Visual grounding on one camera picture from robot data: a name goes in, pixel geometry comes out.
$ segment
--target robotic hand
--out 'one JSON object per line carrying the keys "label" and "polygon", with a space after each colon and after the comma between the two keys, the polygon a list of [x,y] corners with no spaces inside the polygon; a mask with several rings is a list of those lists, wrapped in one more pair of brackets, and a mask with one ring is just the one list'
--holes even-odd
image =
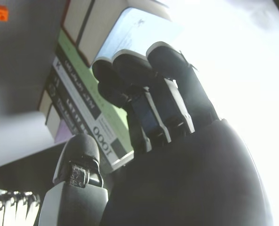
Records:
{"label": "robotic hand", "polygon": [[243,140],[219,120],[196,69],[166,43],[92,66],[101,96],[126,110],[134,160],[107,190],[93,138],[65,146],[41,226],[270,226],[266,194]]}

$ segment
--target white book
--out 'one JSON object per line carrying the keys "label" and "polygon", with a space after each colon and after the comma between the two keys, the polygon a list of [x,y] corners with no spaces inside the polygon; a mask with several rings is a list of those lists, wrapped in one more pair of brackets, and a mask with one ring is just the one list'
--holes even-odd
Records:
{"label": "white book", "polygon": [[182,31],[171,22],[168,8],[155,0],[71,0],[64,29],[87,65],[124,48],[145,54],[154,42],[171,43]]}

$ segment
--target gray surface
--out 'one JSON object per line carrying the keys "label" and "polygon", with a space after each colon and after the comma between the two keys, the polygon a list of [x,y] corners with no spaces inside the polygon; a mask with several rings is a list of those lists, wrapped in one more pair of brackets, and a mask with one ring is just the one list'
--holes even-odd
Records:
{"label": "gray surface", "polygon": [[0,116],[36,110],[66,0],[0,0]]}

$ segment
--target bright light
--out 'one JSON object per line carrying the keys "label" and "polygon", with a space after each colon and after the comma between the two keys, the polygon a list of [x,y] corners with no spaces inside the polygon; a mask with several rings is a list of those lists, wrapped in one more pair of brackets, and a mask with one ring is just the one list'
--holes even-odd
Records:
{"label": "bright light", "polygon": [[279,12],[263,0],[175,0],[175,42],[219,115],[245,140],[279,226]]}

